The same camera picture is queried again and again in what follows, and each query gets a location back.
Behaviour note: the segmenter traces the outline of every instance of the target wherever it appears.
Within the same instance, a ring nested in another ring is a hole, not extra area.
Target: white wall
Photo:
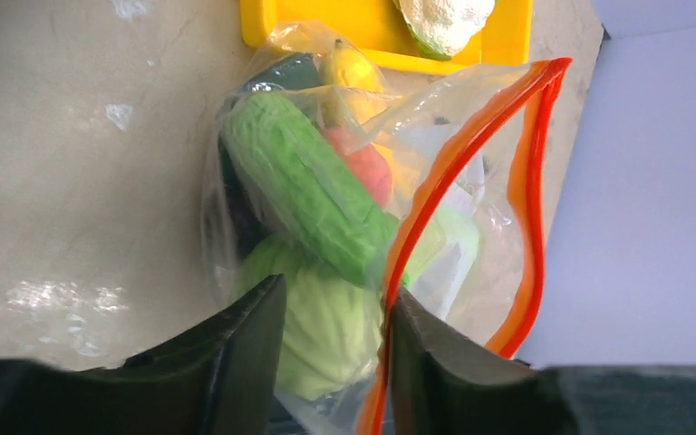
[[[592,0],[613,37],[696,27],[696,0]]]
[[[696,363],[696,29],[604,44],[547,260],[518,357]]]

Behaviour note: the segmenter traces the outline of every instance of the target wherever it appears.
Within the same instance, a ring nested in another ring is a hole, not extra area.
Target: orange strip
[[[510,350],[509,344],[518,348],[518,345],[524,341],[539,309],[542,297],[542,278],[545,275],[542,159],[545,155],[547,126],[556,96],[561,89],[561,81],[563,81],[571,62],[571,59],[562,58],[533,63],[529,72],[496,94],[483,109],[474,113],[463,128],[444,144],[433,162],[429,176],[415,192],[411,213],[401,222],[399,235],[394,240],[389,252],[385,276],[386,319],[390,319],[399,293],[401,276],[412,250],[441,202],[444,193],[487,140],[522,106],[527,105],[532,97],[543,92],[542,98],[535,99],[535,102],[527,108],[525,119],[530,121],[525,121],[525,129],[517,148],[517,155],[511,165],[508,182],[509,202],[514,208],[519,224],[524,224],[525,246],[530,248],[525,249],[524,277],[519,293],[517,293],[519,303],[515,304],[508,316],[509,318],[496,333],[496,336],[500,334],[500,338],[507,337],[506,345],[498,353],[506,356],[505,353]],[[549,87],[551,92],[545,92],[545,89]],[[517,329],[514,330],[514,334],[511,334],[508,328],[514,324],[517,325],[515,326]],[[391,323],[386,322],[383,331],[381,361],[378,366],[379,379],[373,385],[365,401],[357,427],[358,433],[362,435],[379,435],[381,433],[390,370],[390,340]]]

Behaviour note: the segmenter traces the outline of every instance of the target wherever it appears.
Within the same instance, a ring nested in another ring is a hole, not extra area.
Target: yellow plastic container
[[[255,48],[278,23],[315,20],[344,35],[380,66],[446,75],[476,63],[526,63],[532,1],[498,0],[484,30],[450,62],[418,56],[392,0],[239,0],[239,8],[244,42]]]

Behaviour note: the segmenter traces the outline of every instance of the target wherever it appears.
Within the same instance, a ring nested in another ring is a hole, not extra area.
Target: yellow bin
[[[394,70],[446,75],[476,63],[527,62],[533,0],[498,0],[487,26],[450,62],[418,56],[392,0],[239,0],[244,42],[259,47],[276,24],[321,21],[376,64]]]

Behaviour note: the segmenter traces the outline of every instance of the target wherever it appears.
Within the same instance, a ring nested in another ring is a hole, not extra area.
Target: plastic bag
[[[205,257],[224,300],[285,276],[276,396],[312,433],[378,433],[400,285],[493,352],[517,349],[542,290],[542,159],[568,64],[479,65],[399,95],[320,24],[261,48],[217,116]]]

